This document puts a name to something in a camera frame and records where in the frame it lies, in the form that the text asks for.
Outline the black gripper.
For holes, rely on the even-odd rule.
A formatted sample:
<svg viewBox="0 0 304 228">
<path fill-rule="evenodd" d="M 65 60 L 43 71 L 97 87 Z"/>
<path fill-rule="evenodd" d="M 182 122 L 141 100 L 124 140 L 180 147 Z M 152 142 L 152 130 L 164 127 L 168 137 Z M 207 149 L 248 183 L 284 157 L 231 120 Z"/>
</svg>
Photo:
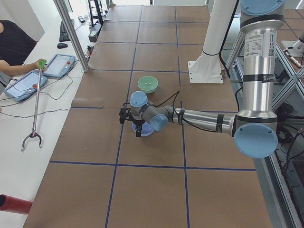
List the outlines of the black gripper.
<svg viewBox="0 0 304 228">
<path fill-rule="evenodd" d="M 142 125 L 144 124 L 144 120 L 143 119 L 137 120 L 132 118 L 132 122 L 136 125 L 135 126 L 136 137 L 141 137 Z"/>
</svg>

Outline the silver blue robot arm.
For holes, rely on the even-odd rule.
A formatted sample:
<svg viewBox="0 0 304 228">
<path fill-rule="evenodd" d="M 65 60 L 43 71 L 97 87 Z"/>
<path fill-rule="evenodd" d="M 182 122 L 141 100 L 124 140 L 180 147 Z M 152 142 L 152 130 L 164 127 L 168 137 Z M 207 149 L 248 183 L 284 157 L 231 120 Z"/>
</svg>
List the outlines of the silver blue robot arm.
<svg viewBox="0 0 304 228">
<path fill-rule="evenodd" d="M 277 146 L 277 116 L 272 110 L 275 48 L 277 31 L 284 24 L 282 0 L 242 0 L 240 30 L 245 36 L 243 103 L 234 116 L 206 113 L 174 106 L 156 107 L 144 92 L 136 91 L 130 108 L 120 112 L 136 126 L 141 135 L 148 123 L 156 131 L 167 123 L 191 125 L 203 131 L 228 133 L 236 147 L 251 158 L 264 158 Z"/>
</svg>

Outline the person's hand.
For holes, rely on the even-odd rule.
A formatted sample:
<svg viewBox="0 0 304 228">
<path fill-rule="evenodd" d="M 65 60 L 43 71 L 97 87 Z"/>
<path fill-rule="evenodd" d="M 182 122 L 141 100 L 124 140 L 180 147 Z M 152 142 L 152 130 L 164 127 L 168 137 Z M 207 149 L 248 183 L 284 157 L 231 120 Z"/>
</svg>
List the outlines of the person's hand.
<svg viewBox="0 0 304 228">
<path fill-rule="evenodd" d="M 43 71 L 47 70 L 47 60 L 39 59 L 35 62 L 35 69 L 42 69 Z"/>
</svg>

